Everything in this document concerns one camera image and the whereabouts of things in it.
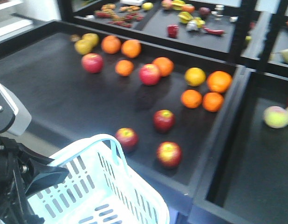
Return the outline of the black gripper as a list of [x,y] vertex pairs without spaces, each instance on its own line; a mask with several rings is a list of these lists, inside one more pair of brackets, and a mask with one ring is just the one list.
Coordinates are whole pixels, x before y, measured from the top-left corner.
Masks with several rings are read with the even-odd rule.
[[69,174],[52,167],[53,159],[33,152],[13,139],[0,136],[0,220],[5,224],[42,224],[29,197],[62,183]]

